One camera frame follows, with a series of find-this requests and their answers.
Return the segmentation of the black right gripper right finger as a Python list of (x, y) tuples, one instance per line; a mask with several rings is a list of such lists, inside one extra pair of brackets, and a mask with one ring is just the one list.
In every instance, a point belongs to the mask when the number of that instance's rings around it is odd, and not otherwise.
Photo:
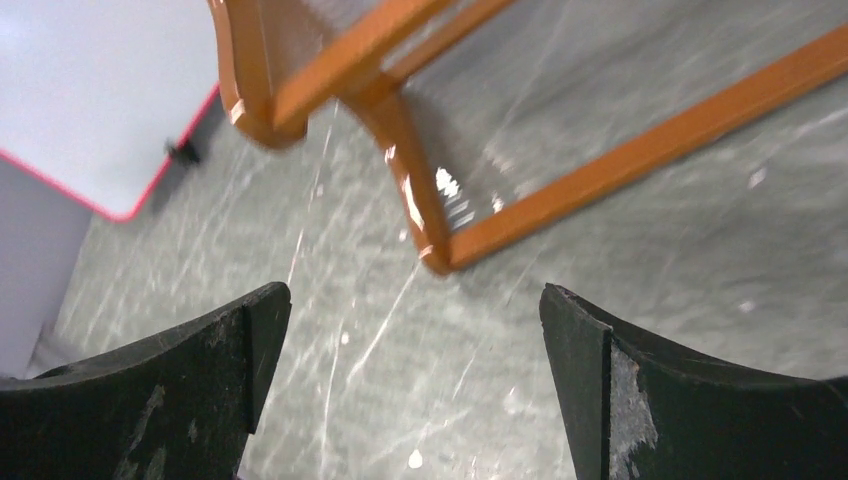
[(547, 284), (544, 343), (580, 479), (843, 479), (847, 380), (715, 358)]

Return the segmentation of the pink-framed whiteboard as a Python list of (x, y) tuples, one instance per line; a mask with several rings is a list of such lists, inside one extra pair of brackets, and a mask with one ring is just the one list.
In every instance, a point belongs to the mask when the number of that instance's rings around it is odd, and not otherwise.
[(203, 1), (5, 1), (1, 155), (117, 222), (217, 94)]

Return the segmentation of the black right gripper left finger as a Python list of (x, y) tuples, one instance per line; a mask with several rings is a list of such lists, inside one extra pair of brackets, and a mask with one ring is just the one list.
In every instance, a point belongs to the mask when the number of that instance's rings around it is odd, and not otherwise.
[(1, 383), (5, 479), (234, 479), (291, 313), (268, 283), (112, 351)]

